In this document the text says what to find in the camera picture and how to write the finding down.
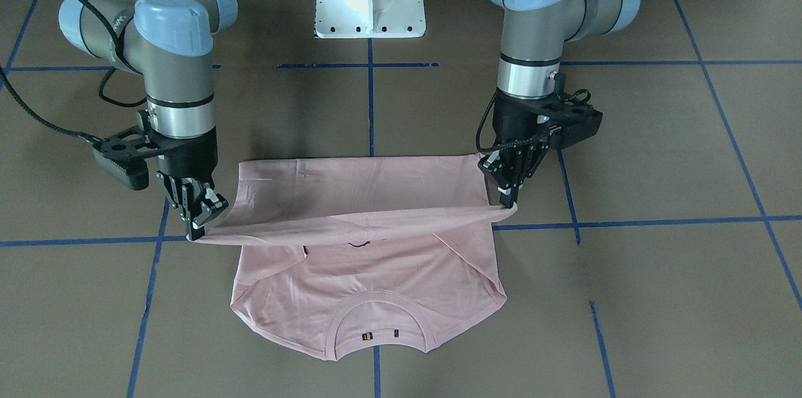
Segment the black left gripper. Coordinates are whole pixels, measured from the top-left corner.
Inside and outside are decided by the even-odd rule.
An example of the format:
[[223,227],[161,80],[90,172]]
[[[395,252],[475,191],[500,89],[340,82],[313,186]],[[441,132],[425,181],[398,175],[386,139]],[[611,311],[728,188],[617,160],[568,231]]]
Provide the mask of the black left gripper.
[[[549,130],[553,123],[539,123],[538,117],[547,103],[556,103],[555,93],[536,99],[513,97],[501,89],[494,93],[495,103],[492,128],[494,144],[525,140]],[[527,178],[531,178],[549,152],[549,147],[516,147],[493,150],[479,159],[478,167],[488,181],[495,184],[499,203],[513,207],[518,200],[519,189]]]

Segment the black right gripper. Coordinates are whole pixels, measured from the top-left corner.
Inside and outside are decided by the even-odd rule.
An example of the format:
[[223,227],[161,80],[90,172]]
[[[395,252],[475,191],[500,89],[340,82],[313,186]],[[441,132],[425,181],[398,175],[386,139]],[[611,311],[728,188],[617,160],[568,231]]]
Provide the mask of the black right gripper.
[[[217,135],[204,134],[188,139],[175,139],[157,134],[157,145],[163,149],[158,155],[158,172],[162,173],[164,189],[172,198],[173,209],[178,210],[186,238],[197,241],[204,235],[204,228],[228,207],[223,195],[213,190],[212,175],[217,167]],[[178,186],[171,179],[192,179],[208,184],[212,189],[204,189],[197,197],[178,196]]]

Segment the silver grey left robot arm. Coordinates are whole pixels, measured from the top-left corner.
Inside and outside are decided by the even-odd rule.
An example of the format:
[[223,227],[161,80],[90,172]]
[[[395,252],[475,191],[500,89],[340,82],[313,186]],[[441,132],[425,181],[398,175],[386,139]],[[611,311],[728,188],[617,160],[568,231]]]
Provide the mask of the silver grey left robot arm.
[[492,116],[494,142],[478,147],[479,169],[514,207],[519,190],[550,150],[593,137],[603,115],[590,92],[565,91],[561,57],[567,42],[629,26],[641,0],[490,0],[504,10]]

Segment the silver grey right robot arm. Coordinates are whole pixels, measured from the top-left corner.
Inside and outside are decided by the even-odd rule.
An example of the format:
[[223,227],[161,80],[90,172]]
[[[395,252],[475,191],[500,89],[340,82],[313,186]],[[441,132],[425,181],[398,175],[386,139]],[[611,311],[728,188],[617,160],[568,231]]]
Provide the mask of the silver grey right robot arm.
[[149,158],[186,236],[228,207],[214,190],[217,127],[213,38],[237,20],[237,0],[65,0],[58,10],[64,38],[112,71],[140,75],[143,109],[134,127],[107,138],[59,127],[39,116],[2,75],[14,101],[38,123],[91,144],[97,164],[129,189],[146,189]]

